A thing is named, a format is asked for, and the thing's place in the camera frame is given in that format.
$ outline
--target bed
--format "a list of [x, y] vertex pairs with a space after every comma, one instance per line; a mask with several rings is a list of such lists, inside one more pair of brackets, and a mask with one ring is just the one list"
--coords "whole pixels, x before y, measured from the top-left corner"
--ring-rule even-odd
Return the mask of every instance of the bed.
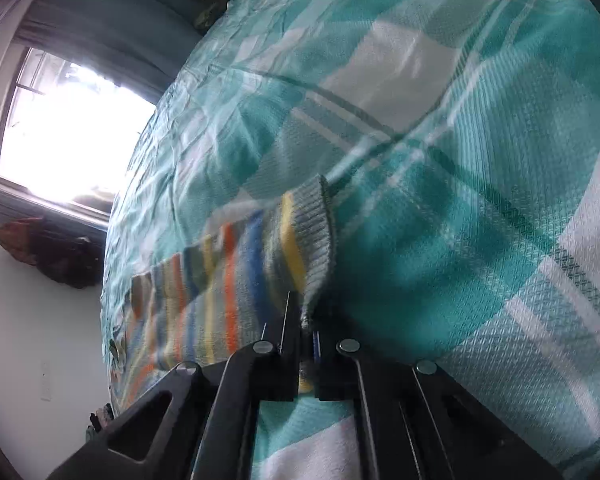
[[[385, 354], [435, 360], [566, 478], [586, 476], [600, 460], [590, 1], [230, 0], [158, 103], [110, 217], [117, 412], [178, 359], [231, 348], [205, 285], [183, 293], [165, 262], [201, 248], [190, 265], [209, 284], [206, 240], [316, 175], [338, 314]], [[130, 299], [143, 274], [149, 310]], [[258, 338], [250, 327], [234, 344]], [[265, 405], [254, 478], [356, 478], [353, 431], [346, 403]]]

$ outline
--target wall outlet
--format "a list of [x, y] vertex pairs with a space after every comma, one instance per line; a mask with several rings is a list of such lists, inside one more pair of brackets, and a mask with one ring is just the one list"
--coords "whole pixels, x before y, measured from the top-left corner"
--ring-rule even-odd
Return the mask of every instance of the wall outlet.
[[51, 363], [40, 362], [40, 399], [51, 400]]

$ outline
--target orange stripe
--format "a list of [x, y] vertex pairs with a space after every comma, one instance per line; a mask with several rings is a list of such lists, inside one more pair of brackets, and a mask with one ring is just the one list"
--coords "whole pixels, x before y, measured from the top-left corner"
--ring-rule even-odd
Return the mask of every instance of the orange stripe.
[[146, 276], [136, 276], [131, 281], [131, 312], [132, 316], [128, 318], [128, 336], [133, 337], [136, 325], [140, 322], [144, 314], [144, 286]]
[[171, 258], [173, 263], [173, 279], [176, 283], [178, 293], [178, 325], [176, 327], [175, 354], [176, 361], [182, 361], [182, 334], [184, 332], [184, 309], [187, 306], [185, 301], [184, 285], [182, 284], [182, 268], [180, 267], [180, 253], [176, 253]]
[[138, 394], [138, 388], [140, 388], [142, 381], [144, 381], [146, 379], [147, 375], [149, 375], [152, 371], [154, 371], [154, 365], [152, 363], [149, 363], [147, 365], [144, 365], [142, 367], [142, 369], [138, 372], [138, 375], [136, 375], [136, 378], [135, 378], [133, 384], [131, 385], [131, 390], [129, 391], [128, 395], [126, 396], [126, 406], [127, 407], [131, 406], [134, 402], [136, 402], [136, 395]]
[[149, 304], [149, 315], [147, 317], [146, 323], [146, 338], [148, 339], [146, 345], [149, 349], [149, 353], [147, 358], [149, 361], [153, 362], [154, 366], [158, 364], [158, 354], [156, 353], [156, 337], [155, 333], [158, 330], [158, 316], [154, 316], [154, 307], [155, 307], [155, 291], [152, 292], [151, 303]]
[[224, 238], [224, 320], [226, 321], [226, 347], [229, 354], [238, 349], [238, 313], [235, 307], [235, 240], [230, 224], [222, 226]]

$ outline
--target white wall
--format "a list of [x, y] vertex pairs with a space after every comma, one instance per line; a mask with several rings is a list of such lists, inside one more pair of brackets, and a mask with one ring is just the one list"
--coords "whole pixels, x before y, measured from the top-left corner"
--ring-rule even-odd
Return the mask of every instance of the white wall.
[[[0, 447], [24, 480], [46, 478], [84, 443], [109, 401], [100, 289], [53, 282], [0, 247]], [[50, 365], [51, 401], [41, 365]]]

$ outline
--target brown bag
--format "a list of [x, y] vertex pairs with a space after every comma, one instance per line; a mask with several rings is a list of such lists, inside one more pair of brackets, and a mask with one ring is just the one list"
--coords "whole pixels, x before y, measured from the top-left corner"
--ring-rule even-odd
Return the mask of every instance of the brown bag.
[[102, 279], [102, 249], [85, 237], [63, 233], [45, 218], [25, 218], [0, 226], [0, 245], [16, 260], [74, 288]]

